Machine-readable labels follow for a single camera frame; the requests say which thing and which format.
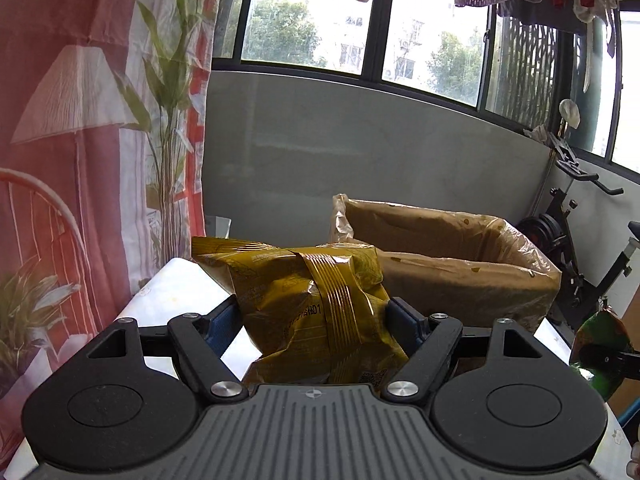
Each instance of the metal screw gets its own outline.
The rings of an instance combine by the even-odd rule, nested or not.
[[[394,381],[386,386],[386,390],[396,397],[409,397],[418,393],[418,386],[411,381]]]
[[[242,385],[233,381],[219,381],[211,387],[211,393],[219,397],[235,397],[242,393]]]

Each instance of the curtain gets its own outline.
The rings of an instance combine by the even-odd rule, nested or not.
[[[204,234],[218,0],[0,0],[0,476],[27,396]]]

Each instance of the table surface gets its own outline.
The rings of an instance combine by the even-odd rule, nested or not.
[[[134,317],[140,326],[164,325],[184,312],[207,314],[227,297],[228,294],[197,264],[174,258],[133,297],[119,317]],[[546,319],[535,337],[562,361],[569,361],[570,348]],[[222,361],[238,378],[242,378],[249,364],[258,357],[260,352],[243,328],[222,356]],[[145,362],[150,368],[175,377],[170,358],[145,357]],[[608,406],[607,411],[606,434],[591,466],[606,480],[628,480],[625,467],[631,447]],[[4,476],[6,480],[20,480],[36,465],[28,443],[23,441]]]

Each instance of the circular cap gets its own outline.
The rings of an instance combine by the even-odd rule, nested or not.
[[[211,387],[211,393],[219,397],[235,397],[242,393],[242,385],[233,381],[219,381]]]
[[[607,425],[597,392],[546,354],[489,355],[483,367],[443,384],[430,418],[465,456],[540,472],[590,460]]]
[[[386,386],[386,390],[396,397],[409,397],[418,393],[418,386],[411,381],[394,381]]]
[[[101,384],[76,393],[67,405],[76,422],[92,428],[111,428],[135,417],[142,408],[136,390],[118,384]]]
[[[533,384],[509,384],[496,388],[486,398],[486,406],[498,420],[520,428],[548,424],[562,410],[556,394]]]

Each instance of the window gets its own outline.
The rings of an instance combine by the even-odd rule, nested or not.
[[[232,57],[238,31],[238,19],[242,0],[220,0],[220,10],[216,17],[213,42],[213,57]]]
[[[362,48],[353,45],[341,45],[340,47],[340,66],[347,65],[359,71],[362,62]]]
[[[580,126],[570,129],[568,140],[584,158],[640,183],[640,127],[636,125],[640,2],[622,0],[614,16],[616,42],[610,41],[611,26],[607,30],[599,20],[593,22],[591,77],[586,92],[587,42],[576,38],[572,99],[580,108]]]
[[[415,61],[410,59],[399,57],[396,59],[396,80],[404,77],[405,79],[414,78],[414,64]]]
[[[212,66],[306,71],[521,131],[558,108],[558,37],[454,0],[220,0]]]
[[[640,44],[640,12],[620,12],[622,57],[622,92],[620,118],[613,147],[613,162],[640,173],[640,59],[635,54]]]
[[[415,44],[422,44],[420,42],[420,31],[422,30],[423,22],[419,22],[418,20],[414,20],[411,24],[411,35],[408,40],[413,41]]]
[[[393,0],[383,79],[476,105],[487,9],[453,0]],[[429,34],[421,34],[429,23]],[[411,77],[398,70],[410,56]]]
[[[241,59],[359,74],[370,10],[356,0],[251,0]]]
[[[576,36],[574,53],[571,99],[580,108],[580,125],[576,130],[569,130],[568,142],[574,148],[605,156],[616,93],[616,59],[607,53],[607,34],[602,22],[593,22],[591,76],[586,92],[583,90],[587,65],[586,37]]]

